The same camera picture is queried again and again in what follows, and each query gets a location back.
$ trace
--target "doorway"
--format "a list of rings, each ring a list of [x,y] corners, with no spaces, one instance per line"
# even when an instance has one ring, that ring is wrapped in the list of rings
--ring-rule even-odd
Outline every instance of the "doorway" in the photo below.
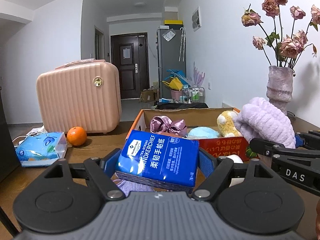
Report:
[[[94,58],[95,59],[105,59],[104,51],[104,34],[95,28],[94,37]]]
[[[140,98],[150,88],[147,33],[111,36],[111,62],[119,70],[121,99]]]

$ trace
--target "purple fabric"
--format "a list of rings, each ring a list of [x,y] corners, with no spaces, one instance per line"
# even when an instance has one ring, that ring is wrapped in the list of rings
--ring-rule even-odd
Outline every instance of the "purple fabric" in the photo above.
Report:
[[[296,138],[289,118],[264,98],[251,99],[233,122],[248,142],[262,138],[295,148]]]
[[[127,197],[130,191],[147,191],[147,192],[154,192],[153,188],[147,185],[122,180],[118,185],[118,188],[122,190],[122,192]]]
[[[172,122],[167,116],[155,116],[150,123],[152,133],[167,132],[185,137],[187,135],[187,126],[184,120]]]

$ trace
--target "white paper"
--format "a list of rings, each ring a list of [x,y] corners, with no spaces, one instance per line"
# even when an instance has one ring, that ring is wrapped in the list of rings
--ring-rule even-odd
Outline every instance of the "white paper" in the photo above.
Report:
[[[129,49],[123,50],[123,58],[130,58],[130,50]]]

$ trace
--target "purple satin bow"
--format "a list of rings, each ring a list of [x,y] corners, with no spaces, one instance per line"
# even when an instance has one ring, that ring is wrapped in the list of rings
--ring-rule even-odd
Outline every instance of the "purple satin bow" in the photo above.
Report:
[[[187,126],[184,120],[174,121],[167,116],[155,116],[150,123],[152,133],[167,132],[185,137],[187,135]]]

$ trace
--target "plastic bag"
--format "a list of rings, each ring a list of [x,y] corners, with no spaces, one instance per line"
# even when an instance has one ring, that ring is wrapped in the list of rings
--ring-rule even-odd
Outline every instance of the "plastic bag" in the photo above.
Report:
[[[67,151],[67,141],[63,132],[29,135],[16,148],[17,157],[23,167],[49,166],[63,158]]]
[[[176,32],[174,29],[167,30],[164,34],[162,34],[162,37],[166,39],[166,41],[170,41],[174,36],[176,35]]]

